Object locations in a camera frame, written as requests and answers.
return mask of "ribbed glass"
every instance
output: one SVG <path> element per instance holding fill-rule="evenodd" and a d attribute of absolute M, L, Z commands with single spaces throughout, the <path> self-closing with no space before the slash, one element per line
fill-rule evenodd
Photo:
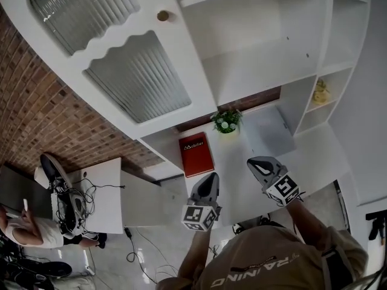
<path fill-rule="evenodd" d="M 153 31 L 131 36 L 85 71 L 137 123 L 191 104 Z"/>
<path fill-rule="evenodd" d="M 137 0 L 30 0 L 38 17 L 72 55 L 139 11 Z"/>

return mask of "white tile floor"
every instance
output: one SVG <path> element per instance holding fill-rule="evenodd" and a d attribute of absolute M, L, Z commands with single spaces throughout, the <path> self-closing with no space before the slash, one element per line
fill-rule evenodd
<path fill-rule="evenodd" d="M 167 212 L 171 216 L 171 224 L 162 227 L 131 229 L 135 251 L 141 257 L 146 273 L 156 281 L 168 278 L 167 274 L 174 276 L 174 270 L 168 266 L 161 267 L 167 265 L 166 261 L 160 252 L 139 233 L 152 241 L 163 253 L 168 264 L 176 268 L 179 268 L 184 259 L 194 235 L 193 231 L 186 230 L 180 224 L 181 205 L 187 199 L 184 179 L 165 181 L 161 186 L 172 192 L 174 197 L 173 201 L 171 199 L 173 205 Z M 334 225 L 337 229 L 345 228 L 339 200 L 333 185 L 329 185 L 306 198 L 305 205 L 326 225 Z M 292 229 L 292 222 L 286 210 L 279 209 L 272 213 L 271 217 L 272 220 Z M 215 229 L 211 234 L 210 246 L 219 245 L 218 252 L 220 252 L 222 246 L 233 237 L 234 233 L 231 227 Z M 74 273 L 85 272 L 85 266 L 89 264 L 97 273 L 94 277 L 97 290 L 148 290 L 155 288 L 154 284 L 142 273 L 137 259 L 134 263 L 126 261 L 126 255 L 132 251 L 132 244 L 125 234 L 109 235 L 106 248 L 104 250 L 96 247 L 91 248 L 91 254 L 89 250 L 84 251 L 79 246 L 74 245 L 65 246 L 58 250 L 39 248 L 26 248 L 26 250 L 27 254 L 32 256 L 63 260 L 73 267 Z M 211 259 L 212 254 L 209 253 L 208 261 Z"/>

